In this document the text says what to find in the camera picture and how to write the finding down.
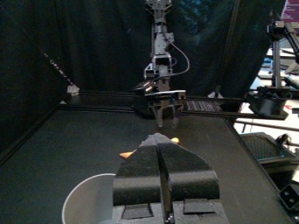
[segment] black tabletop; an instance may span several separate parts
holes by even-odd
[[[117,172],[120,152],[148,135],[177,137],[219,176],[220,202],[231,224],[292,223],[276,189],[230,123],[183,115],[173,129],[127,112],[57,110],[1,167],[1,223],[61,223],[63,202],[88,177]]]

